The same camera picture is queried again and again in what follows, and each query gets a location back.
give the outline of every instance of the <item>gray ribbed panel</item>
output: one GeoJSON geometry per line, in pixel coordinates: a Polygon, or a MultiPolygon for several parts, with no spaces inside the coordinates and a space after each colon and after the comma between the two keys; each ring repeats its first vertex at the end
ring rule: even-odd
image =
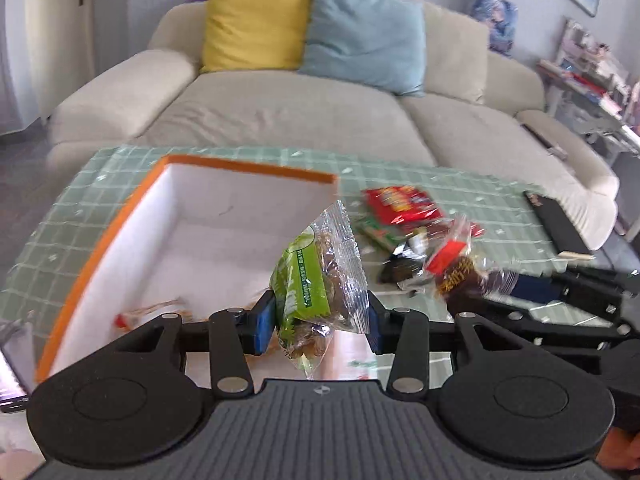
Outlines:
{"type": "Polygon", "coordinates": [[[511,471],[469,456],[421,404],[373,382],[270,381],[250,400],[223,402],[186,446],[154,462],[90,471],[51,462],[33,480],[605,480],[594,463],[511,471]]]}

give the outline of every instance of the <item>box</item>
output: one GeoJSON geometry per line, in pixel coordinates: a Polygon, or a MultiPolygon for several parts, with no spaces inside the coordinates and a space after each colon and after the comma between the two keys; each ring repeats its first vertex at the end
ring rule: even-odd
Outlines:
{"type": "MultiPolygon", "coordinates": [[[[111,342],[121,312],[178,297],[196,320],[247,306],[268,288],[287,245],[336,199],[332,174],[191,155],[162,158],[74,283],[37,379],[111,342]]],[[[197,366],[202,359],[208,357],[188,356],[187,373],[206,385],[197,366]]]]}

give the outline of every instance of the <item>beige pillow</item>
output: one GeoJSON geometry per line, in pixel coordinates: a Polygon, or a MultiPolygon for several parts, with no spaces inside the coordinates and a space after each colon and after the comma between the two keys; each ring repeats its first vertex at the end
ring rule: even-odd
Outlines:
{"type": "Polygon", "coordinates": [[[481,103],[486,86],[489,28],[429,2],[424,4],[427,70],[424,91],[481,103]]]}

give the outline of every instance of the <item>phone screen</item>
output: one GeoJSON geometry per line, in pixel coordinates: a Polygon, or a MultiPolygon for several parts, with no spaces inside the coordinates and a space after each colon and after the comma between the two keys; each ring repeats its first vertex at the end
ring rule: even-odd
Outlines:
{"type": "Polygon", "coordinates": [[[27,392],[20,386],[18,377],[16,377],[4,354],[0,352],[0,406],[10,404],[14,400],[26,396],[27,392]]]}

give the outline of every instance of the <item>blue pillow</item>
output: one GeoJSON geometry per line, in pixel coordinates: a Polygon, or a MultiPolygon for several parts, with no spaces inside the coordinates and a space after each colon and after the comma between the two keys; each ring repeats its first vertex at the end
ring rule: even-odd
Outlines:
{"type": "Polygon", "coordinates": [[[313,0],[299,72],[423,95],[422,6],[410,0],[313,0]]]}
{"type": "Polygon", "coordinates": [[[489,49],[511,57],[518,7],[507,0],[473,0],[471,17],[489,27],[489,49]]]}

